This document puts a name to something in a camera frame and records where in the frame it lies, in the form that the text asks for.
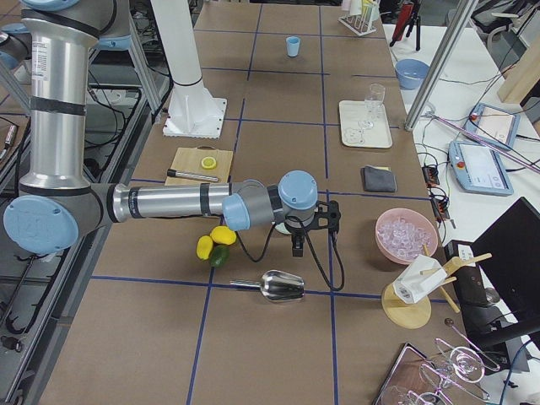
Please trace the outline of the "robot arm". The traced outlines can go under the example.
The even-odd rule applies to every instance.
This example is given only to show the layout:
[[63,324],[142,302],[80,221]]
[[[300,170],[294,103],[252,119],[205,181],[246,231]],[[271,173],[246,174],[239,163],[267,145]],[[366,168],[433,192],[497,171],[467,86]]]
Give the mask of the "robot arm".
[[21,17],[32,37],[30,169],[3,214],[17,245],[52,254],[80,238],[128,219],[221,215],[233,231],[284,224],[300,256],[311,230],[335,235],[336,202],[318,198],[303,170],[273,186],[254,181],[195,186],[127,187],[84,177],[89,51],[131,45],[126,1],[25,1]]

